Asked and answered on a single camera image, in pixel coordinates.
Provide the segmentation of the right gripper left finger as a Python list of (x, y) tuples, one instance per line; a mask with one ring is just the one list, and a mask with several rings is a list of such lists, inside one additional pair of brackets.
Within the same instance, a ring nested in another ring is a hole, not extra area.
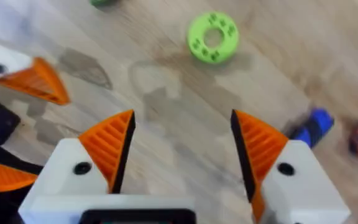
[(127, 110), (60, 139), (34, 186), (47, 195), (118, 194), (134, 131), (135, 113)]

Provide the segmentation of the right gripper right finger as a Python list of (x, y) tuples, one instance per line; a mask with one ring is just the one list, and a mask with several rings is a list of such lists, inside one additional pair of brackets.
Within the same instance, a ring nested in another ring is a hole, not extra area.
[(232, 111), (231, 130), (254, 223), (336, 224), (350, 217), (312, 151), (333, 124), (326, 110), (313, 109), (286, 136), (250, 114)]

